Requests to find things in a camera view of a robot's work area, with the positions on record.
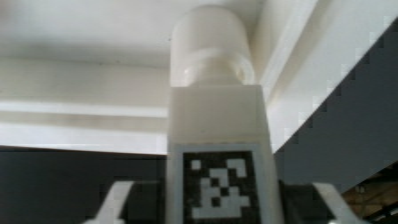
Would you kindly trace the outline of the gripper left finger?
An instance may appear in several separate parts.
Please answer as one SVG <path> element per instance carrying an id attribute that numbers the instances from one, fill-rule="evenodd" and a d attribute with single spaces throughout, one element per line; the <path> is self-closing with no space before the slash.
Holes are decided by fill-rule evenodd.
<path id="1" fill-rule="evenodd" d="M 121 213 L 133 185 L 133 181 L 114 182 L 96 216 L 82 224 L 124 224 Z"/>

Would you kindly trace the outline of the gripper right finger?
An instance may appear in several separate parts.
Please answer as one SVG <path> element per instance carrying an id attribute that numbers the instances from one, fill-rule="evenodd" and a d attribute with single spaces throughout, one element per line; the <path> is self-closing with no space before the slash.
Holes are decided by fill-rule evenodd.
<path id="1" fill-rule="evenodd" d="M 329 183 L 315 183 L 313 186 L 334 215 L 334 218 L 327 221 L 327 224 L 371 224 L 354 214 L 334 185 Z"/>

